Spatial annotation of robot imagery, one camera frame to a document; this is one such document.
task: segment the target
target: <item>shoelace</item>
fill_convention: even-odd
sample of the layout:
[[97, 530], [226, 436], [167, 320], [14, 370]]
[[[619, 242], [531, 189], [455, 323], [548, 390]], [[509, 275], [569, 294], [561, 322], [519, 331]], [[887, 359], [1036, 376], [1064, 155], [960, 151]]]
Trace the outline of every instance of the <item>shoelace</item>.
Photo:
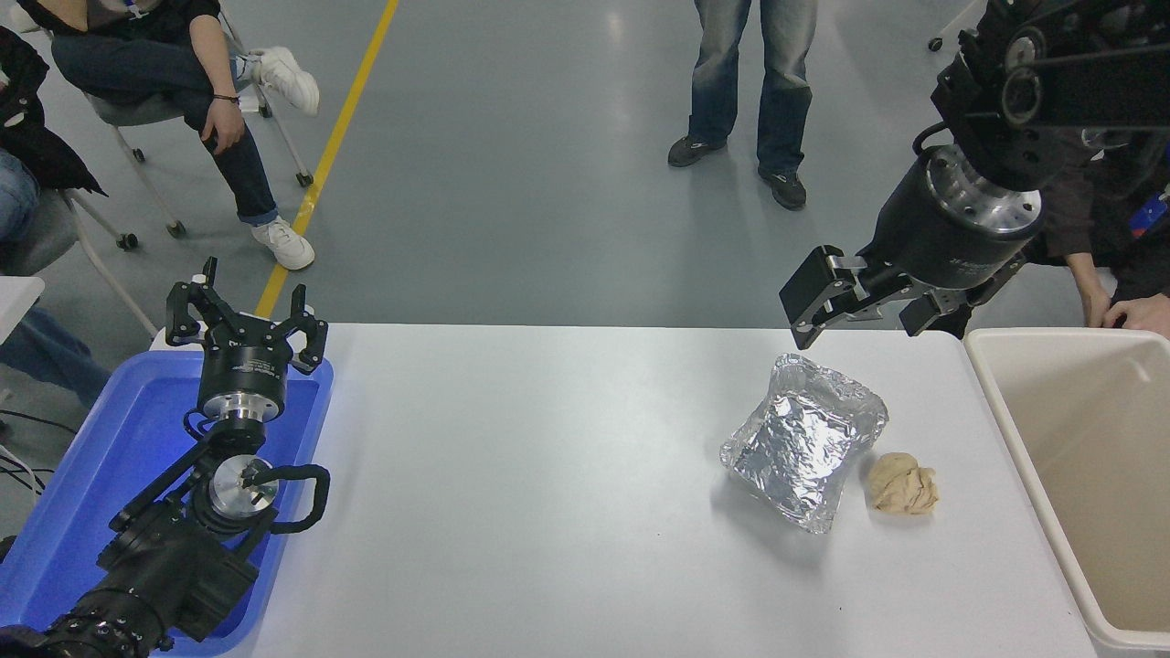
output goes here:
[[292, 231], [283, 224], [274, 224], [268, 227], [268, 241], [274, 245], [287, 245], [292, 241]]

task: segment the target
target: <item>chair wheel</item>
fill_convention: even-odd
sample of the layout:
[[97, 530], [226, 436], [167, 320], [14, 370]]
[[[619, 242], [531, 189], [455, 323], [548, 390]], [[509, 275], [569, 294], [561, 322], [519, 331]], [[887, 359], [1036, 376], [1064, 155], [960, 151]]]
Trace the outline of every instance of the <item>chair wheel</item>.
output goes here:
[[115, 245], [123, 252], [131, 252], [138, 248], [138, 237], [133, 233], [123, 233], [115, 241]]

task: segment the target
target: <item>blue jeans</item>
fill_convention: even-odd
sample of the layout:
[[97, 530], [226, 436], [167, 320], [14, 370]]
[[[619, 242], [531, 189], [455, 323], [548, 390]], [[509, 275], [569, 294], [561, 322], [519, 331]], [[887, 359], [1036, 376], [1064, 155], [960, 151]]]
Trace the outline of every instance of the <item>blue jeans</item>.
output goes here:
[[0, 363], [39, 382], [73, 391], [85, 406], [94, 406], [110, 378], [110, 372], [90, 356], [85, 343], [36, 307], [0, 344]]
[[[0, 149], [0, 241], [19, 241], [32, 222], [40, 194], [25, 165]], [[0, 363], [34, 379], [69, 389], [85, 406], [92, 406], [109, 371], [90, 356], [89, 348], [47, 311], [29, 310], [0, 343]]]
[[[695, 0], [703, 41], [690, 84], [695, 142], [720, 144], [735, 126], [739, 89], [739, 40], [751, 0]], [[804, 153], [812, 89], [805, 56], [817, 29], [817, 0], [759, 0], [764, 33], [764, 88], [759, 95], [756, 157], [760, 171], [792, 173]]]
[[25, 237], [40, 198], [41, 189], [25, 163], [0, 149], [0, 242]]
[[[135, 104], [161, 94], [183, 110], [184, 121], [197, 132], [207, 123], [212, 83], [190, 43], [125, 41], [91, 34], [57, 36], [53, 40], [53, 59], [66, 80], [91, 96], [113, 104]], [[214, 137], [204, 146], [214, 151]], [[261, 226], [276, 219], [264, 164], [247, 125], [240, 142], [212, 157], [235, 194], [240, 221]]]

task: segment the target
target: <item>dough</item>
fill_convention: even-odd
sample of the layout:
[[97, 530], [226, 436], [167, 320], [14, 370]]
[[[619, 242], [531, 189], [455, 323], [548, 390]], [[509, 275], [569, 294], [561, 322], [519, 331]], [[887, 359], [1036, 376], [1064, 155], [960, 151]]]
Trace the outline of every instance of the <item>dough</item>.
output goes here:
[[869, 471], [869, 500], [890, 514], [928, 514], [938, 502], [935, 469], [904, 452], [883, 454]]

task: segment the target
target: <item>white sneaker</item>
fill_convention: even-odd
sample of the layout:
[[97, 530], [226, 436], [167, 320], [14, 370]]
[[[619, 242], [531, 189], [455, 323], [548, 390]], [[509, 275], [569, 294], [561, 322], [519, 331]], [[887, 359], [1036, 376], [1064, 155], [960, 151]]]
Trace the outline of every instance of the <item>white sneaker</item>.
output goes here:
[[271, 249], [276, 262], [288, 269], [304, 269], [317, 258], [312, 245], [297, 235], [289, 222], [278, 217], [263, 226], [253, 226], [252, 237]]
[[294, 108], [315, 117], [321, 91], [312, 75], [302, 70], [292, 59], [292, 53], [283, 46], [252, 50], [259, 57], [252, 68], [252, 81], [276, 89]]

